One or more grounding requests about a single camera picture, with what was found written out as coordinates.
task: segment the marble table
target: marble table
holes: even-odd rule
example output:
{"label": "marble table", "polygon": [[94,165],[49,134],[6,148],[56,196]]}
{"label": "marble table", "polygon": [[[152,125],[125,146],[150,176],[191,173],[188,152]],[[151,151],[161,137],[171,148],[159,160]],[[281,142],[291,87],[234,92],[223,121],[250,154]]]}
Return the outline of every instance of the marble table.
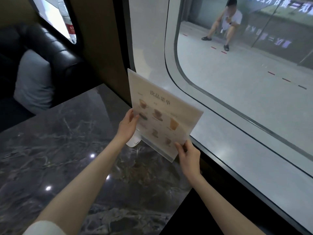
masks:
{"label": "marble table", "polygon": [[[0,133],[0,235],[22,234],[100,153],[129,109],[100,85]],[[125,146],[80,234],[159,234],[191,187],[177,161]]]}

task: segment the sitting man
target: sitting man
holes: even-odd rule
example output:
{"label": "sitting man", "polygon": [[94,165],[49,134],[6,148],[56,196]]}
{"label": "sitting man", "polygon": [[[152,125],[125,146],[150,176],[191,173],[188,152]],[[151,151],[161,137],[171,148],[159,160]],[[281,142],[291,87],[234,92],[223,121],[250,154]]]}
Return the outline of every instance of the sitting man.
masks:
{"label": "sitting man", "polygon": [[237,0],[229,0],[226,5],[225,10],[222,12],[219,18],[213,23],[209,34],[203,37],[202,40],[211,41],[212,35],[214,34],[217,27],[223,20],[221,32],[223,32],[224,30],[227,31],[226,43],[224,45],[224,49],[225,51],[229,51],[228,43],[230,39],[233,37],[233,35],[235,34],[235,31],[238,28],[238,26],[240,25],[241,19],[242,19],[242,14],[237,9]]}

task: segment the red label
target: red label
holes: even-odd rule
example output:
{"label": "red label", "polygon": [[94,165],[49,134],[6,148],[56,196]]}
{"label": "red label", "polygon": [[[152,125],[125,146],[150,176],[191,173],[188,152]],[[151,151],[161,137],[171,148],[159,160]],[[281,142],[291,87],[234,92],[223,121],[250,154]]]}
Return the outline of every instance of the red label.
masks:
{"label": "red label", "polygon": [[67,31],[69,34],[75,34],[75,30],[74,30],[74,26],[73,25],[69,25],[69,24],[65,24],[67,27]]}

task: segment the drink menu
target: drink menu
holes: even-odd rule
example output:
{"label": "drink menu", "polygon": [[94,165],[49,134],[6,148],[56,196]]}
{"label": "drink menu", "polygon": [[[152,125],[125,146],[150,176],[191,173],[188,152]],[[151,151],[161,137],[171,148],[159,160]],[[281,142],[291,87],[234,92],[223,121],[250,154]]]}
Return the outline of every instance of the drink menu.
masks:
{"label": "drink menu", "polygon": [[154,150],[174,161],[178,154],[174,142],[185,143],[203,111],[130,69],[128,80],[134,115],[140,116],[137,133]]}

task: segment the throw pillow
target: throw pillow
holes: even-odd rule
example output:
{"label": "throw pillow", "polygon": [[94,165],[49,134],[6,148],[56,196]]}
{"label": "throw pillow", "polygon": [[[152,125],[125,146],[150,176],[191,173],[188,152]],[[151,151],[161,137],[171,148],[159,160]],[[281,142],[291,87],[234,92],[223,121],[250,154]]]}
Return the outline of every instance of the throw pillow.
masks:
{"label": "throw pillow", "polygon": [[50,63],[33,50],[26,51],[18,66],[14,99],[37,115],[51,107],[53,94]]}

